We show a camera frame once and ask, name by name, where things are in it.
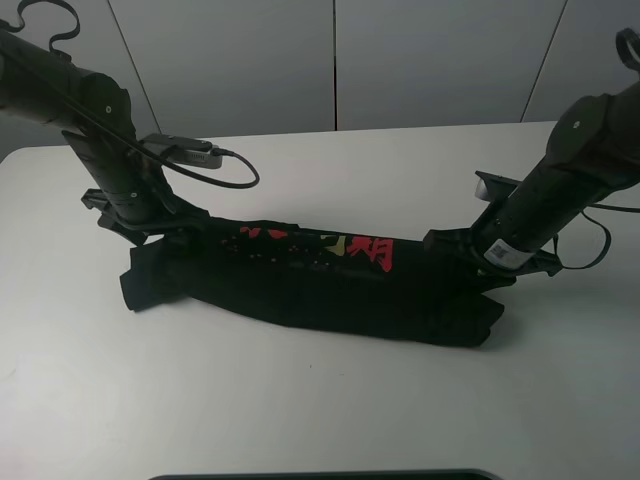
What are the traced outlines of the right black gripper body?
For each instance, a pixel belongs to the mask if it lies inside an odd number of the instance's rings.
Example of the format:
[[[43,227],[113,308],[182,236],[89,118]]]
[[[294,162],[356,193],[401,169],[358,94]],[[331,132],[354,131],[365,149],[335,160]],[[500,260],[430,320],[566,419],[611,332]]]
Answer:
[[[514,285],[519,276],[552,277],[562,270],[558,256],[543,250],[515,271],[496,267],[475,252],[468,229],[430,230],[423,245],[429,274],[449,289],[493,290]]]

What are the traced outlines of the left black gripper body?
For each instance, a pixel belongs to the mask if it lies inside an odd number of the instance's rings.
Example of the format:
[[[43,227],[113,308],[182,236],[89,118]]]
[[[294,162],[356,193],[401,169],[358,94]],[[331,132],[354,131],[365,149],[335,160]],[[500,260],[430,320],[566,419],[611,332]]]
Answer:
[[[134,245],[155,234],[200,228],[209,213],[175,195],[165,177],[98,179],[81,201],[101,213],[98,225]]]

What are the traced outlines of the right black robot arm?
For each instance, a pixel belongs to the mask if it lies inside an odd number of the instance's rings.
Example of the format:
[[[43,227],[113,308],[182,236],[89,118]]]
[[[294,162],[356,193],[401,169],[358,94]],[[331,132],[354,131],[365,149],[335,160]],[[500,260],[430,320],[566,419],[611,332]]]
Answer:
[[[431,230],[429,272],[452,288],[492,289],[562,270],[549,241],[584,210],[639,182],[639,87],[587,96],[553,128],[543,158],[521,181],[479,172],[486,209],[467,229]]]

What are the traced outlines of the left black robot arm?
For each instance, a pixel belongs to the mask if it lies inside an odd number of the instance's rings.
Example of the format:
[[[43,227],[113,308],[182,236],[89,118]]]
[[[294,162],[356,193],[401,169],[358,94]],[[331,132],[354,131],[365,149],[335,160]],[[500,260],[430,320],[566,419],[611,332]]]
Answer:
[[[128,92],[109,76],[7,31],[1,34],[1,110],[61,131],[96,183],[82,197],[100,227],[136,246],[196,229],[208,213],[176,196],[160,162],[142,153]]]

